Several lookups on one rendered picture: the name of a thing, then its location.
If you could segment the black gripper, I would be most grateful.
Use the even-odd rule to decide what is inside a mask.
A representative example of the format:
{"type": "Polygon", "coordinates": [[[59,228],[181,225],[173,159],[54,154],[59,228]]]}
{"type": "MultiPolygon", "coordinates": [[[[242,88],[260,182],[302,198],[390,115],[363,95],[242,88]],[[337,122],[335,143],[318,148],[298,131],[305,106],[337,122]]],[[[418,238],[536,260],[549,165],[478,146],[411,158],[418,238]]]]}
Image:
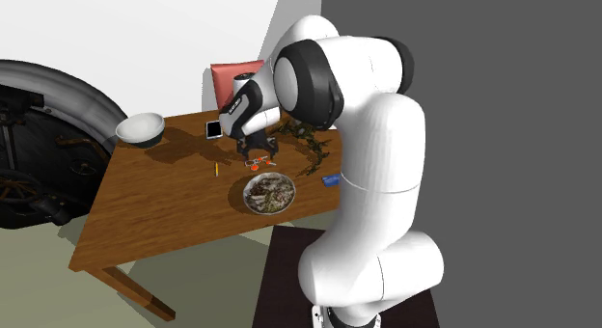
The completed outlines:
{"type": "Polygon", "coordinates": [[[236,151],[245,160],[249,159],[250,150],[268,150],[269,157],[273,158],[278,152],[278,142],[275,137],[267,137],[264,130],[254,132],[244,137],[244,140],[236,141],[236,151]]]}

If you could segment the patterned grey plate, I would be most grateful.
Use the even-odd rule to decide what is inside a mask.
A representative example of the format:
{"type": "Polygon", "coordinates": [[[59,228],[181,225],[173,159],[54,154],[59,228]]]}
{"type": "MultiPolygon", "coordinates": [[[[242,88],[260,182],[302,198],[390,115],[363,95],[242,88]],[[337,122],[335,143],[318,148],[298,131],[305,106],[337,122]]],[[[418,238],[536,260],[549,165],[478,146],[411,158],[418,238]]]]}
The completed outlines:
{"type": "Polygon", "coordinates": [[[272,172],[253,177],[243,188],[243,202],[254,213],[274,215],[294,201],[296,188],[286,175],[272,172]]]}

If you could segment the dark green leafy branch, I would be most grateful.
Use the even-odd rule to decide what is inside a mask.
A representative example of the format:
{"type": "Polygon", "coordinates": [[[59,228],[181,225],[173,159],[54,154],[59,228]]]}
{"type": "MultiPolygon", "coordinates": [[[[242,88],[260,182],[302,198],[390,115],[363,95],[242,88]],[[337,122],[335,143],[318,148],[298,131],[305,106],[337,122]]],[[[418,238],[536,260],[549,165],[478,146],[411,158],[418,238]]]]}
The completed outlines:
{"type": "Polygon", "coordinates": [[[279,122],[268,131],[268,134],[275,135],[278,140],[294,146],[298,152],[306,156],[308,166],[299,173],[299,176],[314,174],[322,161],[329,156],[329,152],[324,150],[328,146],[329,140],[316,139],[315,129],[307,123],[295,120],[279,122]]]}

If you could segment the red chair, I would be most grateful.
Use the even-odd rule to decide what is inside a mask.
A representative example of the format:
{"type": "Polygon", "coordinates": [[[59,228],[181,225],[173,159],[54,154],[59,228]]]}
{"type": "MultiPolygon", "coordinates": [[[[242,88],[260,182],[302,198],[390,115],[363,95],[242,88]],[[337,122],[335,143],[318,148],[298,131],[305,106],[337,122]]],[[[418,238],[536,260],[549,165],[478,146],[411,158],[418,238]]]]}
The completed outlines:
{"type": "Polygon", "coordinates": [[[256,73],[262,66],[264,60],[256,60],[233,64],[211,64],[214,93],[217,109],[221,110],[233,97],[233,80],[242,73],[256,73]]]}

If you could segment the wooden table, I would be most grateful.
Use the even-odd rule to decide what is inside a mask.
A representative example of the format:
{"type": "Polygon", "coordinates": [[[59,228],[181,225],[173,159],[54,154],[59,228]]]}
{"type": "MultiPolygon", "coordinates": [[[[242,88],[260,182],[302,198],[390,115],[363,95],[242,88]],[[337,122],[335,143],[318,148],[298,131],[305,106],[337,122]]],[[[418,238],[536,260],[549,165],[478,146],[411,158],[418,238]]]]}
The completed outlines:
{"type": "Polygon", "coordinates": [[[176,313],[120,270],[126,262],[170,253],[224,237],[290,222],[339,204],[339,191],[321,178],[341,169],[342,145],[335,130],[317,133],[329,140],[329,156],[316,173],[299,176],[306,156],[282,142],[273,171],[296,187],[292,205],[280,215],[254,214],[242,199],[253,177],[234,140],[207,140],[205,123],[217,111],[168,117],[160,143],[137,149],[115,147],[84,228],[69,262],[165,321],[176,313]],[[219,177],[214,163],[219,164],[219,177]]]}

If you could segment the white bowl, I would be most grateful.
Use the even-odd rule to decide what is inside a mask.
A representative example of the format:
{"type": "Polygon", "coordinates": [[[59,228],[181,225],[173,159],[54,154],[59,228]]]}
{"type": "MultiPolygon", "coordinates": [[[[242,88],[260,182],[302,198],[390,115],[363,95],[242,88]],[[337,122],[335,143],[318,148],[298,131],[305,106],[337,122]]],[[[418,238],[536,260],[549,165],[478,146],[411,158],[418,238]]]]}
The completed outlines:
{"type": "Polygon", "coordinates": [[[147,149],[158,144],[165,130],[164,118],[156,113],[131,116],[116,127],[120,140],[137,148],[147,149]]]}

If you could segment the dark robot stand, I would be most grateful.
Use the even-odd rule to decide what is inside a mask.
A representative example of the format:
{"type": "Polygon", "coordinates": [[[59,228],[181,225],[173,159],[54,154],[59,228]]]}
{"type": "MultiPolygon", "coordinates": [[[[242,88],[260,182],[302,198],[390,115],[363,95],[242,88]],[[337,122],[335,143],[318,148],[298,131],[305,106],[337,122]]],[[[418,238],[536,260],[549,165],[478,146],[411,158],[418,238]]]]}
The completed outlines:
{"type": "MultiPolygon", "coordinates": [[[[252,328],[314,328],[312,303],[297,276],[303,250],[322,230],[273,228],[252,328]]],[[[431,292],[425,290],[381,314],[382,328],[441,328],[431,292]]]]}

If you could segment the large round vault door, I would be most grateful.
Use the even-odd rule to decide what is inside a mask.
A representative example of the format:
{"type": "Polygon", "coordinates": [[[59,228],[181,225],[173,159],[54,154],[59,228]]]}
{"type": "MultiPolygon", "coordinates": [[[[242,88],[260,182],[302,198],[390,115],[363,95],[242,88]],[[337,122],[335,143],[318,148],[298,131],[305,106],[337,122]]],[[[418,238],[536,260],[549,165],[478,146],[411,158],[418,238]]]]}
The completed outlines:
{"type": "Polygon", "coordinates": [[[125,112],[54,68],[0,59],[0,228],[89,213],[125,112]]]}

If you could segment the orange-handled scissors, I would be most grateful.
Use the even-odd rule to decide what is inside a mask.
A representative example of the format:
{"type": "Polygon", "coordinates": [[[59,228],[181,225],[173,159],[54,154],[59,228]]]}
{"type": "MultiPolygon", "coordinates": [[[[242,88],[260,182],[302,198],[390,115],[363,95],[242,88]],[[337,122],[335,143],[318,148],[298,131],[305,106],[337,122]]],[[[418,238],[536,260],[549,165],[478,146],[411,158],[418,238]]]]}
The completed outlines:
{"type": "Polygon", "coordinates": [[[276,163],[271,160],[271,158],[266,156],[259,156],[256,158],[252,158],[244,161],[244,165],[248,167],[251,171],[257,171],[261,164],[266,166],[275,166],[276,163]]]}

